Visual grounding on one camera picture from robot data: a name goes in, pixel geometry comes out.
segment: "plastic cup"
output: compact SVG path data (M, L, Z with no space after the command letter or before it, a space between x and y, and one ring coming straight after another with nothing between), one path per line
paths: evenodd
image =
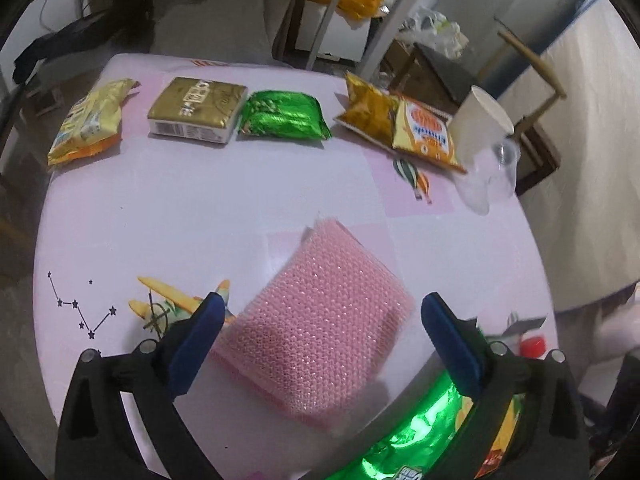
M520 147L511 139L496 142L491 151L497 166L489 177L489 202L506 200L516 189L516 171L520 160Z
M462 202L476 214L485 216L489 206L513 195L520 147L511 139L481 150L467 166L465 175L455 174L454 182Z
M458 160L467 168L477 153L511 135L513 123L498 101L480 87L472 86L447 130Z

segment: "red bottle cap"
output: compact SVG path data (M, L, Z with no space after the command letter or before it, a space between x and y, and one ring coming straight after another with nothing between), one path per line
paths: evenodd
M520 342L520 355L531 359L542 357L546 352L545 338L541 335L523 339Z

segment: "orange snack bag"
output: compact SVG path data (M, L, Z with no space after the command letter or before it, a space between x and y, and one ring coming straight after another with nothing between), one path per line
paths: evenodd
M417 101L402 98L396 114L393 148L413 153L444 168L466 173L456 159L445 123Z
M335 121L374 144L391 148L399 99L351 73L344 78L349 93L349 108Z

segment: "pink table surface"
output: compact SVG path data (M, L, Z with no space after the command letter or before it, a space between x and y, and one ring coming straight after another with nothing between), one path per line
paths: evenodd
M225 147L150 136L146 113L175 76L240 83L250 91L306 92L321 103L335 136L322 146L233 139ZM228 278L229 308L238 313L318 218L340 220L404 281L417 305L436 290L457 316L477 316L485 333L505 329L512 311L521 318L546 315L541 333L548 348L557 345L545 273L517 199L492 205L488 216L479 217L464 207L446 176L428 171L433 204L417 202L385 154L332 120L346 99L342 79L119 55L101 81L122 77L142 83L124 107L122 142L54 173L38 232L34 325L57 420L82 350L121 354L150 336L127 305L148 293L137 276L201 297ZM270 480L297 478L394 402L432 354L416 308L365 392L361 413L340 434L284 418L212 360L176 406L224 478L255 471ZM162 472L131 401L126 398L127 412L143 456Z

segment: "paper cup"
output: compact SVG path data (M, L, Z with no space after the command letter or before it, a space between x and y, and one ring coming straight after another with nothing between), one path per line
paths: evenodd
M473 162L476 153L511 135L513 123L498 101L480 87L472 86L447 130L456 157L465 166Z

